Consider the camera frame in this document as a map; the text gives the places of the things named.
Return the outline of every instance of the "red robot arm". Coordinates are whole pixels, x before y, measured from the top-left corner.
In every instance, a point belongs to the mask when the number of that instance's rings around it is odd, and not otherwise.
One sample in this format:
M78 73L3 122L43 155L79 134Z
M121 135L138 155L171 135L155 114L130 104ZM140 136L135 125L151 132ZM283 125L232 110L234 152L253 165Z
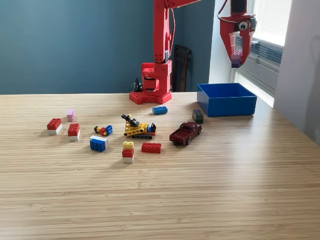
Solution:
M227 1L228 0L225 0L218 13L220 35L231 60L231 67L239 68L245 63L249 56L257 21L255 14L246 14L247 0L231 0L231 16L220 17L219 14L224 9ZM242 37L242 50L240 51L236 51L235 47L236 32L239 32L240 37Z
M142 92L132 91L129 98L136 104L144 102L163 104L171 99L170 74L172 52L175 35L174 8L179 8L201 0L153 0L153 63L142 63ZM218 13L220 34L233 68L239 68L246 61L251 47L251 40L256 29L254 14L247 12L247 0L231 0L231 16L219 17L228 0L225 0ZM173 18L173 31L170 33L169 14ZM242 37L242 51L235 51L235 32Z

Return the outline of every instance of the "cable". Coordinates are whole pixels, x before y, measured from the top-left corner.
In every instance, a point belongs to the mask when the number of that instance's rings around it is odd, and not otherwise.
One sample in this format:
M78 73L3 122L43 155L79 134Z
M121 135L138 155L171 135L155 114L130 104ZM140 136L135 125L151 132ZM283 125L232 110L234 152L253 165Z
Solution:
M172 8L170 8L171 14L172 14L172 23L173 23L173 30L171 33L171 46L170 46L170 55L172 53L172 47L174 45L174 39L175 39L175 32L176 32L176 20L175 20L175 14L174 14L174 10Z
M224 22L227 22L227 23L232 23L232 24L237 24L237 23L238 23L237 21L230 21L230 20L226 20L226 19L220 17L220 13L221 13L222 10L225 8L227 2L228 2L228 0L225 0L225 1L224 1L224 4L222 5L220 11L218 12L218 14L217 14L216 16L217 16L218 19L221 20L221 21L224 21Z

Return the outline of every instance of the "blue wall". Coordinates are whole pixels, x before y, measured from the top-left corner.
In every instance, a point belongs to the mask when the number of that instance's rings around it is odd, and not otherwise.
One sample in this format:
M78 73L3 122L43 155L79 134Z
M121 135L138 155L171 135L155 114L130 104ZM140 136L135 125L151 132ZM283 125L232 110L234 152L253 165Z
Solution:
M214 0L174 10L207 83ZM0 0L0 94L125 93L153 62L153 0Z
M187 91L197 91L198 84L209 82L214 12L215 0L202 0L184 8L183 45L191 49L193 57Z

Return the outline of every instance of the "googly eye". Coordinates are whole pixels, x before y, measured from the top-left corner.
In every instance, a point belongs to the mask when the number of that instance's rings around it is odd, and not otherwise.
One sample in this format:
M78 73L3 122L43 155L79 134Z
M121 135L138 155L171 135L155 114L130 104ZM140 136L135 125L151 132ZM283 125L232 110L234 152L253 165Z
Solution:
M240 31L244 31L244 30L246 30L247 28L248 28L248 23L246 23L245 21L240 22L240 24L239 24L239 30L240 30Z

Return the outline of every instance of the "dark red toy car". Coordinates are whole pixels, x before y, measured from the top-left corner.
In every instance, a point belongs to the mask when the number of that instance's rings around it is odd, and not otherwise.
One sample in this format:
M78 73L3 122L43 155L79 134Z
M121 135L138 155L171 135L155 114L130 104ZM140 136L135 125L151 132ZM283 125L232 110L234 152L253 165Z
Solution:
M171 133L169 140L174 144L189 145L190 141L201 133L202 126L195 122L184 122L178 130Z

